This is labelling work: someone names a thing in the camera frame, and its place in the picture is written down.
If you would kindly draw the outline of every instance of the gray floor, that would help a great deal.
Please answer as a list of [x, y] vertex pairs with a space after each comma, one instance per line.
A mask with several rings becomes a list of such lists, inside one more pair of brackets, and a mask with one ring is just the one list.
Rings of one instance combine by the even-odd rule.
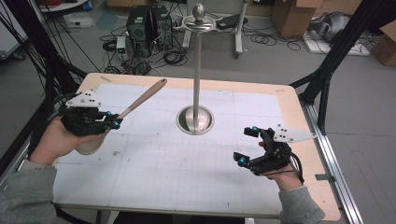
[[[89, 12], [96, 22], [104, 22], [108, 16], [101, 2], [95, 2], [94, 10]], [[125, 14], [117, 15], [113, 24], [101, 23], [101, 27], [71, 33], [97, 67], [104, 64], [104, 58], [106, 60], [99, 37], [109, 35], [126, 22]], [[247, 25], [265, 28], [271, 23], [268, 18], [249, 18]], [[95, 68], [70, 38], [65, 34], [62, 37], [73, 64], [94, 72]], [[296, 51], [288, 49], [285, 43], [265, 46], [243, 36], [244, 53], [238, 59], [233, 56], [233, 38], [205, 35], [203, 42], [203, 79], [288, 85], [315, 71], [325, 58], [323, 54], [308, 53], [302, 42], [299, 42], [301, 50]], [[165, 66], [158, 71], [164, 77], [192, 78], [193, 52], [187, 56], [189, 61], [185, 65]], [[42, 101], [43, 89], [28, 59], [0, 62], [0, 72], [0, 155], [3, 155]], [[159, 76], [159, 72], [153, 70], [149, 76]], [[364, 223], [396, 220], [396, 174], [392, 171], [396, 159], [395, 86], [396, 67], [383, 66], [373, 55], [347, 56], [332, 78], [326, 130]], [[72, 213], [94, 221], [93, 211], [73, 210]], [[279, 221], [258, 220], [256, 223]], [[347, 222], [343, 217], [338, 223]]]

